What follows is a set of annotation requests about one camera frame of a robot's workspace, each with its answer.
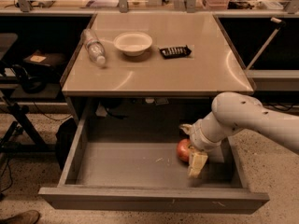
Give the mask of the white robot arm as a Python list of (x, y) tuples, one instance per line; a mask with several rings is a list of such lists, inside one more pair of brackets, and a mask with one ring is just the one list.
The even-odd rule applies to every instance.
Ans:
[(221, 141), (244, 129), (252, 130), (299, 154), (299, 117), (273, 111), (247, 95), (235, 92), (218, 94), (211, 112), (193, 124), (180, 124), (179, 128), (189, 138), (188, 177), (197, 178), (209, 156)]

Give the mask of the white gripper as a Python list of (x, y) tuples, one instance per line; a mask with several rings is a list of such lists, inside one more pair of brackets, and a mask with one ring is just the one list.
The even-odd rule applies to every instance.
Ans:
[(192, 145), (201, 150), (193, 150), (189, 155), (188, 177), (197, 178), (206, 164), (206, 152), (210, 152), (221, 143), (221, 127), (214, 119), (199, 119), (193, 125), (180, 124), (179, 128), (189, 134)]

